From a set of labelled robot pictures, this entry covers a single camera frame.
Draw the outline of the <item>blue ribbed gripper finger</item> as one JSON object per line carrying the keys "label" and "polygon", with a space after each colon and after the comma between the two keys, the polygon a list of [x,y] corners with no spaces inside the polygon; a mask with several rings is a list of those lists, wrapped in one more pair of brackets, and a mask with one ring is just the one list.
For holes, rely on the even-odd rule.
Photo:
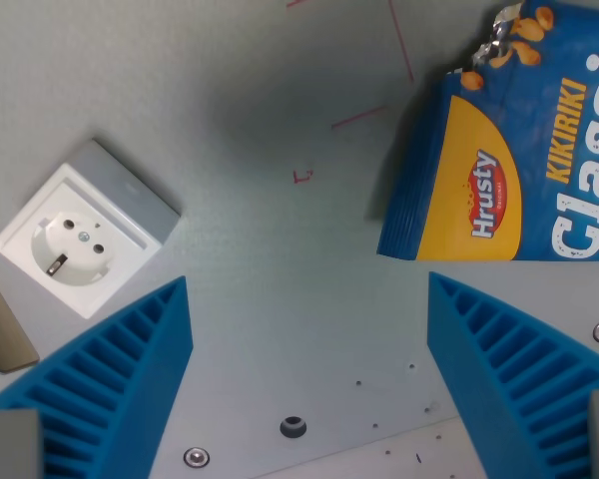
{"label": "blue ribbed gripper finger", "polygon": [[428,348],[487,477],[591,477],[597,352],[435,272],[427,321]]}
{"label": "blue ribbed gripper finger", "polygon": [[15,380],[0,410],[38,412],[46,478],[147,478],[192,351],[180,276]]}

